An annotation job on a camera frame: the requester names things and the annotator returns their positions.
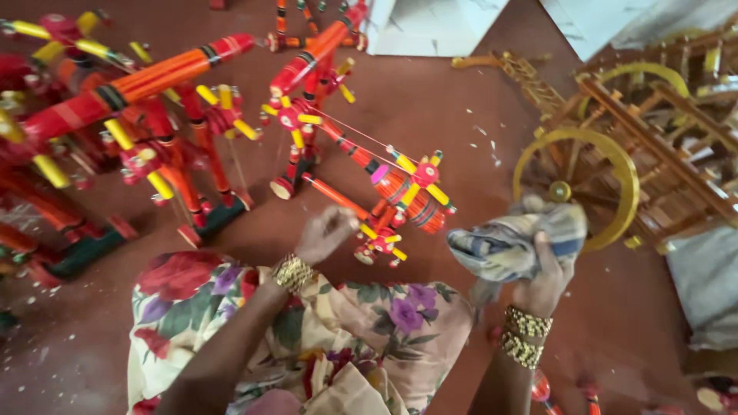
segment floor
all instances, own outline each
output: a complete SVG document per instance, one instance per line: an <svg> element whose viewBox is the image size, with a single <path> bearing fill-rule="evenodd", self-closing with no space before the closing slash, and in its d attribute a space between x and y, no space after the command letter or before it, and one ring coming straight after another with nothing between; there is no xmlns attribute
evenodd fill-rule
<svg viewBox="0 0 738 415"><path fill-rule="evenodd" d="M96 32L100 41L120 49L130 40L147 41L155 58L231 32L264 35L274 25L273 2L248 0L232 0L231 10L220 13L207 10L206 0L102 4L75 0L56 2L54 9L47 1L25 0L4 5L2 17L34 21L45 12L76 16L91 7L105 8L114 19L113 27ZM302 19L292 9L289 13L288 31L305 33ZM0 39L4 51L28 53L34 46ZM569 76L578 64L576 56L534 0L510 2L477 53L490 49L512 49L525 57L552 52L553 60L540 71L544 79L564 96L576 87ZM201 76L199 82L239 86L246 120L257 124L257 107L268 96L271 76L293 55L255 49ZM411 157L442 149L441 187L458 206L449 227L471 226L505 212L512 170L521 149L533 138L537 112L500 70L456 70L444 58L370 57L350 50L339 56L356 59L348 85L358 101L349 106L335 97L326 111ZM270 194L268 182L284 168L289 148L289 136L277 126L268 127L261 142L240 141L237 146L258 207L210 240L207 249L250 264L273 264L294 247L306 218L329 201L311 188L289 202ZM382 150L369 142L366 146ZM495 166L493 154L501 165ZM369 208L376 194L352 164L326 145L324 162L315 175ZM235 177L233 163L227 166ZM94 217L121 214L137 227L141 238L56 292L33 287L29 278L3 281L0 301L13 308L22 325L10 338L0 340L0 413L126 410L132 283L149 258L189 249L175 232L176 217L169 208L153 206L150 193L143 183L124 186L116 174L100 177L90 191L75 192L73 197ZM361 265L351 255L350 242L320 269L332 281L445 281L461 292L471 286L472 276L453 260L441 235L406 227L403 236L401 244L410 259L397 270L384 264ZM29 304L31 297L36 301ZM680 375L687 328L661 257L620 244L585 255L555 318L542 368L565 413L586 413L576 388L583 374L593 375L602 387L605 414L639 414L642 408L665 404L679 405L689 414L705 412ZM484 333L475 332L427 414L464 413L491 352ZM532 413L543 414L542 406L534 405Z"/></svg>

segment gold bangle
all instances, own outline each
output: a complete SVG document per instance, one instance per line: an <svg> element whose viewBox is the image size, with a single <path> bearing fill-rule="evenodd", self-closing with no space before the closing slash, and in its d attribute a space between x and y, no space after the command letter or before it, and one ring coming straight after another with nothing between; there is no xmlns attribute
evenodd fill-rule
<svg viewBox="0 0 738 415"><path fill-rule="evenodd" d="M514 306L505 309L506 326L514 332L525 336L546 337L551 330L553 318L540 318L520 311Z"/></svg>
<svg viewBox="0 0 738 415"><path fill-rule="evenodd" d="M543 354L543 346L535 346L525 342L513 332L504 331L500 338L500 348L512 360L526 369L535 369Z"/></svg>
<svg viewBox="0 0 738 415"><path fill-rule="evenodd" d="M298 258L294 253L279 261L270 273L272 279L293 295L300 291L314 279L315 271Z"/></svg>

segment floral fabric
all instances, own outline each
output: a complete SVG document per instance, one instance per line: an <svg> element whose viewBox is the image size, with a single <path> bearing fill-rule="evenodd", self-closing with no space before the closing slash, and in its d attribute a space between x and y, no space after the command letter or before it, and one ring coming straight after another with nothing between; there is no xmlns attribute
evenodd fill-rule
<svg viewBox="0 0 738 415"><path fill-rule="evenodd" d="M203 252L151 262L133 291L129 413L153 412L268 273ZM267 330L228 414L243 414L275 388L292 393L301 414L422 414L471 328L471 308L446 284L333 287L319 275Z"/></svg>

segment striped cloth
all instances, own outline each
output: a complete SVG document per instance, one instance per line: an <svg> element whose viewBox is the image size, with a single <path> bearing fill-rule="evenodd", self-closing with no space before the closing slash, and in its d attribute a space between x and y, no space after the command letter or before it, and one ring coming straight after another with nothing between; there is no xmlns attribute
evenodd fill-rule
<svg viewBox="0 0 738 415"><path fill-rule="evenodd" d="M476 310L496 301L504 283L532 279L540 272L533 243L539 231L548 234L560 264L573 263L587 237L587 216L579 205L548 203L530 195L512 205L507 216L448 232L451 253L477 276L469 293Z"/></svg>

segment hand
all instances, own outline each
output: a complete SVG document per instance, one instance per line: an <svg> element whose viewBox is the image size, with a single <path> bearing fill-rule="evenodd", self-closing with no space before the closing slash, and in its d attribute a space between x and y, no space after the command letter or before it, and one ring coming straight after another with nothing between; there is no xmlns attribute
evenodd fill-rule
<svg viewBox="0 0 738 415"><path fill-rule="evenodd" d="M329 206L308 220L294 254L313 266L326 259L359 229L356 213L348 207Z"/></svg>
<svg viewBox="0 0 738 415"><path fill-rule="evenodd" d="M544 232L536 234L534 243L542 270L532 280L517 282L512 292L512 305L536 317L549 318L574 276L574 266L568 264L562 268L559 265Z"/></svg>

